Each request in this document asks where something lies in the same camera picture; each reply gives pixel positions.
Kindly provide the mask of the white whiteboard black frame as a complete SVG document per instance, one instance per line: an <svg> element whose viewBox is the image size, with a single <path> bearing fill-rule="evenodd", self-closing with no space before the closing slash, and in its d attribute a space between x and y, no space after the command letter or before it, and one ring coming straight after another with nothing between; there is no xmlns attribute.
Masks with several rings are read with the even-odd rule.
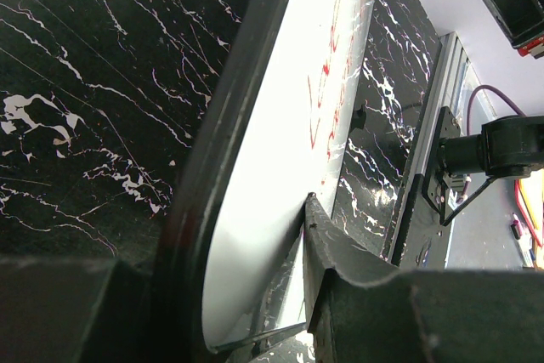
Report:
<svg viewBox="0 0 544 363"><path fill-rule="evenodd" d="M217 359L304 322L304 203L334 206L373 0L250 0L159 240L168 360Z"/></svg>

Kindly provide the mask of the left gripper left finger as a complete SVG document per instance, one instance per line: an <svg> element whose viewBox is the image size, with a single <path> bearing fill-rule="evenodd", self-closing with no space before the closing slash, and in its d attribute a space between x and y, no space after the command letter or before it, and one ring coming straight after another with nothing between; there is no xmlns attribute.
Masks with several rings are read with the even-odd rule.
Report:
<svg viewBox="0 0 544 363"><path fill-rule="evenodd" d="M3 362L147 362L150 277L116 258L1 257Z"/></svg>

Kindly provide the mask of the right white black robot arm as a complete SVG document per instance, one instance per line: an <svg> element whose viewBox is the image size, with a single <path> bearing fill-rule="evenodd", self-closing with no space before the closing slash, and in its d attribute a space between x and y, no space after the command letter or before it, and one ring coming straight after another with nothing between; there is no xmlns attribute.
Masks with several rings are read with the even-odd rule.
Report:
<svg viewBox="0 0 544 363"><path fill-rule="evenodd" d="M521 57L543 57L543 0L483 0L485 6ZM441 148L450 174L485 173L491 179L523 179L543 168L543 117L526 116L498 88L482 84L469 98L486 90L502 98L513 111L488 122L481 133L449 139Z"/></svg>

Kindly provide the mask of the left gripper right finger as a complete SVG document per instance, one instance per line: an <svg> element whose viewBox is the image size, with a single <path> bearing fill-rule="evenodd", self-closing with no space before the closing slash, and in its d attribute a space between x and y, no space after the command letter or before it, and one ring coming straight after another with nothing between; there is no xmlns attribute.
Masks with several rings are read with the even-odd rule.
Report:
<svg viewBox="0 0 544 363"><path fill-rule="evenodd" d="M307 330L319 362L540 362L543 275L400 269L304 203Z"/></svg>

